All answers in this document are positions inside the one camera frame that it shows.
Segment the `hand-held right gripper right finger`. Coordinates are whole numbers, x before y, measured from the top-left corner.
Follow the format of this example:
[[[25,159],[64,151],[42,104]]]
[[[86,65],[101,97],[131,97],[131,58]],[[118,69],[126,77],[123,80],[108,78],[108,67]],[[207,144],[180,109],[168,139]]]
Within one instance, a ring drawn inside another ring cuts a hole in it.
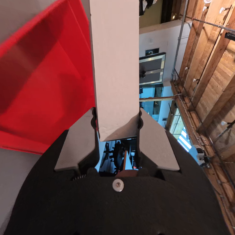
[[[140,129],[137,136],[139,166],[149,174],[158,170],[179,171],[175,154],[167,137],[166,130],[143,108],[139,113]]]

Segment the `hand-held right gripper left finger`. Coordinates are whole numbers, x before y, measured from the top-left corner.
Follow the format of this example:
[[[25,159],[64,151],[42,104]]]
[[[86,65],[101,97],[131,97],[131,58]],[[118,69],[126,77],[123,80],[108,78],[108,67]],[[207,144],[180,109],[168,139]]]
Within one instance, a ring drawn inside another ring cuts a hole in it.
[[[69,128],[54,170],[87,172],[99,160],[96,109],[92,107]]]

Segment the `red plastic bin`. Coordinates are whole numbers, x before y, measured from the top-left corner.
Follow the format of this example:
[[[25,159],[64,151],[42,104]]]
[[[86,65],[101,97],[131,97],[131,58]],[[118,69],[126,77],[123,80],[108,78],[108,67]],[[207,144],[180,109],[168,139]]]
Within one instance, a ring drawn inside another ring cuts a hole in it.
[[[92,107],[89,20],[57,0],[0,45],[0,148],[43,154]]]

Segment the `white cardboard mailer box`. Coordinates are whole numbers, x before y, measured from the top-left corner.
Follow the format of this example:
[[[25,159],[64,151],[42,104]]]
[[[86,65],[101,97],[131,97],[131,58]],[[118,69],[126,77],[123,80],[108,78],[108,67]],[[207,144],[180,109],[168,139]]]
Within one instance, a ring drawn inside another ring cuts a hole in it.
[[[96,113],[100,141],[137,135],[139,1],[90,0]]]

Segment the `black office chair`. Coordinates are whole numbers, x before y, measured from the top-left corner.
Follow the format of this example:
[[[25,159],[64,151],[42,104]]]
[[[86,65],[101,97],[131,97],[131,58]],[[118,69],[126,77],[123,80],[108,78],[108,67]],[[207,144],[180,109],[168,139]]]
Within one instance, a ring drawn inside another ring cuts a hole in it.
[[[136,156],[136,138],[108,141],[105,143],[99,171],[116,175],[122,170],[137,170]]]

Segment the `white boxy device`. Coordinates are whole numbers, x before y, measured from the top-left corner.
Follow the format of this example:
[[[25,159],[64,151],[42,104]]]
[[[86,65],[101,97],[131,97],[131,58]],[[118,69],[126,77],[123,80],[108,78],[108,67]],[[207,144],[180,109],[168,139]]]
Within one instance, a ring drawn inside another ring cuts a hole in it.
[[[193,157],[199,166],[210,168],[209,157],[199,145],[191,146],[189,154]]]

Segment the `wall-mounted screen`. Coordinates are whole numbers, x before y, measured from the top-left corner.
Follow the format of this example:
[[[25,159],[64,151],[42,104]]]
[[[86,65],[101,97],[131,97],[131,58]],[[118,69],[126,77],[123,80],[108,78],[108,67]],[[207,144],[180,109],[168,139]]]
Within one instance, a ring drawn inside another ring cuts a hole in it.
[[[166,52],[139,58],[139,85],[162,83]]]

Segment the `small dark wall sign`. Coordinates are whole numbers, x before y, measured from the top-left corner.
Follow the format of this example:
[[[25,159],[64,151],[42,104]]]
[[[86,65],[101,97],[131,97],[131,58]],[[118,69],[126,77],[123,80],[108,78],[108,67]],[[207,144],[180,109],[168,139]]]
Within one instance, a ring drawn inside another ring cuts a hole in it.
[[[148,49],[145,51],[145,56],[149,56],[152,54],[158,54],[158,53],[159,53],[159,48]]]

